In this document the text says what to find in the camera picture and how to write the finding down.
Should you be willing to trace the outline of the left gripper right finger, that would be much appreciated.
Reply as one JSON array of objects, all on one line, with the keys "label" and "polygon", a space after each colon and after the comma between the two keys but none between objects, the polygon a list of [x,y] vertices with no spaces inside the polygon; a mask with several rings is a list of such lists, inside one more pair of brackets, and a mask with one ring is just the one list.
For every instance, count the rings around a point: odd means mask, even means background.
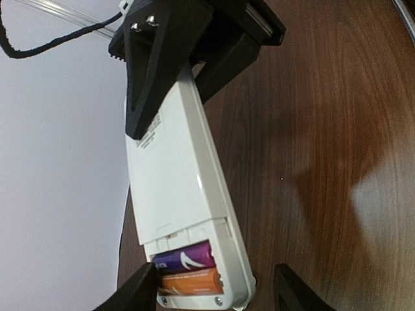
[{"label": "left gripper right finger", "polygon": [[287,264],[277,264],[273,280],[274,310],[335,310]]}]

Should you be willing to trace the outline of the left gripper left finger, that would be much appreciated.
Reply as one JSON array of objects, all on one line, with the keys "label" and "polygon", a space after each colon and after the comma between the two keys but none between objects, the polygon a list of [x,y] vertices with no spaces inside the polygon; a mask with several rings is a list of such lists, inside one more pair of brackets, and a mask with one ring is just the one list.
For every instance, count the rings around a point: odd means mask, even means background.
[{"label": "left gripper left finger", "polygon": [[147,262],[94,311],[156,310],[159,284],[154,263]]}]

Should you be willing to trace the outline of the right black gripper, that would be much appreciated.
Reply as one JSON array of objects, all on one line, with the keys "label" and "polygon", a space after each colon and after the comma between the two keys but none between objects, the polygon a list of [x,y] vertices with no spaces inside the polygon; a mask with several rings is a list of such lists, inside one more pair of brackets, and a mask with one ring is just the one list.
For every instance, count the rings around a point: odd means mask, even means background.
[{"label": "right black gripper", "polygon": [[230,38],[197,74],[203,104],[257,60],[261,45],[281,45],[286,27],[265,1],[134,1],[123,24],[126,134],[132,139],[143,138],[210,24],[213,8],[250,36]]}]

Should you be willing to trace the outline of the orange AAA battery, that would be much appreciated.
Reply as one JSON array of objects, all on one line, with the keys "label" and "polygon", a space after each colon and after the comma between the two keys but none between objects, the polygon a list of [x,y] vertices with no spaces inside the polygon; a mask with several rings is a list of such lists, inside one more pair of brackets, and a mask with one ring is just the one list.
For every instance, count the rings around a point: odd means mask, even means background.
[{"label": "orange AAA battery", "polygon": [[161,278],[160,291],[167,295],[223,294],[216,268],[166,275]]}]

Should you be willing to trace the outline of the purple AAA battery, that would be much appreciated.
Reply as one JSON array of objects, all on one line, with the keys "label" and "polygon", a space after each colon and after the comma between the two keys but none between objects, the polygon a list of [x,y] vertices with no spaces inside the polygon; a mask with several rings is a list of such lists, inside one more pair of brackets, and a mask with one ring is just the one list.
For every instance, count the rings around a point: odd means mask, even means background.
[{"label": "purple AAA battery", "polygon": [[163,274],[175,274],[215,268],[211,245],[200,242],[156,255],[152,262]]}]

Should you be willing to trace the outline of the white remote control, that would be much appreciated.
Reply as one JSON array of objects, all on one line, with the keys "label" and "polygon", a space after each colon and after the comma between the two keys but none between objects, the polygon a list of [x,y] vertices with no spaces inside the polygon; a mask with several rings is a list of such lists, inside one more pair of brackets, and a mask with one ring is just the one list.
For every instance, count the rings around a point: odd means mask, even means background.
[{"label": "white remote control", "polygon": [[184,67],[146,134],[126,139],[137,235],[148,261],[208,241],[223,294],[167,295],[177,310],[245,310],[256,279],[190,67]]}]

